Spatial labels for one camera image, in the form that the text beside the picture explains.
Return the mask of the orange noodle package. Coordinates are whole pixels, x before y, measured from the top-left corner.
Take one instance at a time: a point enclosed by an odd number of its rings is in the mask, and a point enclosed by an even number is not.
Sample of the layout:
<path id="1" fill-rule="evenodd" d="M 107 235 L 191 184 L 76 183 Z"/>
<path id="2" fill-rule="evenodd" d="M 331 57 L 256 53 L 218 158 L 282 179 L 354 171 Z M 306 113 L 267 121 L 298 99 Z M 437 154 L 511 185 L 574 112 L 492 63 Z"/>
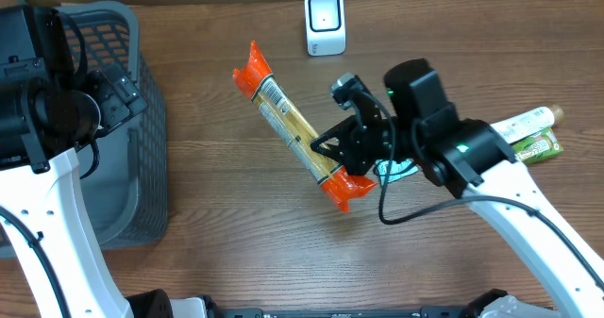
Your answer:
<path id="1" fill-rule="evenodd" d="M 351 199 L 364 197 L 376 187 L 377 183 L 368 177 L 352 176 L 342 164 L 311 150 L 310 142 L 318 133 L 278 85 L 255 42 L 250 43 L 248 62 L 242 69 L 235 69 L 232 77 L 340 211 L 348 212 Z"/>

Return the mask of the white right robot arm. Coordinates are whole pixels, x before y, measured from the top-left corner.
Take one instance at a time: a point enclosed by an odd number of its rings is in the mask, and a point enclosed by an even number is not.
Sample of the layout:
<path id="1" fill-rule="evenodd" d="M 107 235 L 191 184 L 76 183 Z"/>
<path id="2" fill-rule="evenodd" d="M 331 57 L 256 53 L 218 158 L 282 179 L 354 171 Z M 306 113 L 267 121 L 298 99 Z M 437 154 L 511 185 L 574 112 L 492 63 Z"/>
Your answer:
<path id="1" fill-rule="evenodd" d="M 562 317 L 603 314 L 603 259 L 549 203 L 512 147 L 479 120 L 462 120 L 450 103 L 405 105 L 392 116 L 381 105 L 313 140 L 313 151 L 364 175 L 378 160 L 413 159 L 451 200 L 383 224 L 468 206 L 509 244 L 550 294 Z"/>

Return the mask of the teal tissue packet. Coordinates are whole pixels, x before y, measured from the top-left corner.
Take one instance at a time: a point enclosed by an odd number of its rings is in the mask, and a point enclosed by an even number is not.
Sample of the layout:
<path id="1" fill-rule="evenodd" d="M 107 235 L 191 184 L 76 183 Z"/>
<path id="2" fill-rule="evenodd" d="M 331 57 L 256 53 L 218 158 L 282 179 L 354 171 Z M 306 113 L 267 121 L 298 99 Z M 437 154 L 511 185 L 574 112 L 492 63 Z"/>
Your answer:
<path id="1" fill-rule="evenodd" d="M 418 166 L 411 159 L 401 162 L 378 160 L 373 168 L 373 174 L 379 178 L 381 184 L 396 182 L 418 171 Z"/>

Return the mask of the green snack packet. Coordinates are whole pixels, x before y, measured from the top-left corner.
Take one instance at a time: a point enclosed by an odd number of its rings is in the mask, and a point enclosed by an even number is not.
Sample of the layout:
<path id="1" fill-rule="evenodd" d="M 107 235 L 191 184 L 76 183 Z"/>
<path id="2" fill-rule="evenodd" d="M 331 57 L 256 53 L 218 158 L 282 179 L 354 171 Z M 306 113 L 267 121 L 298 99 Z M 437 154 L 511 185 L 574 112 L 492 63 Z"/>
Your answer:
<path id="1" fill-rule="evenodd" d="M 516 157 L 525 164 L 534 164 L 552 159 L 563 151 L 562 145 L 550 127 L 516 142 L 512 149 Z"/>

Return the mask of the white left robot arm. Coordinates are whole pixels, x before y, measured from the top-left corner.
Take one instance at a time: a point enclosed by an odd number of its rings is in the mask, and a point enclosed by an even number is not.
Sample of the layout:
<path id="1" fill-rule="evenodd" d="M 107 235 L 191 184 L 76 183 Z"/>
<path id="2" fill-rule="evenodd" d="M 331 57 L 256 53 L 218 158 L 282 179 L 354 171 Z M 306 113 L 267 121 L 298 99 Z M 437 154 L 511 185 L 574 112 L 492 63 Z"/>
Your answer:
<path id="1" fill-rule="evenodd" d="M 86 66 L 41 58 L 1 67 L 1 216 L 41 314 L 47 317 L 205 317 L 200 297 L 157 289 L 124 297 L 92 229 L 77 148 L 112 126 L 82 89 Z"/>

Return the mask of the white tube with gold cap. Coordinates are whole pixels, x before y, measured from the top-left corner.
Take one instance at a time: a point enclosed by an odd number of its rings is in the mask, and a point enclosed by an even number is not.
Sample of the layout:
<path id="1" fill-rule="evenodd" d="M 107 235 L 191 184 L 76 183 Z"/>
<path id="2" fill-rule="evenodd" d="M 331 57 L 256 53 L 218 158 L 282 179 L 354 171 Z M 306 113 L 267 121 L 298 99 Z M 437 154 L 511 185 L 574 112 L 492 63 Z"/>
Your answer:
<path id="1" fill-rule="evenodd" d="M 509 119 L 491 124 L 491 127 L 504 139 L 512 144 L 539 132 L 555 126 L 564 120 L 565 114 L 558 105 L 539 107 L 518 114 Z"/>

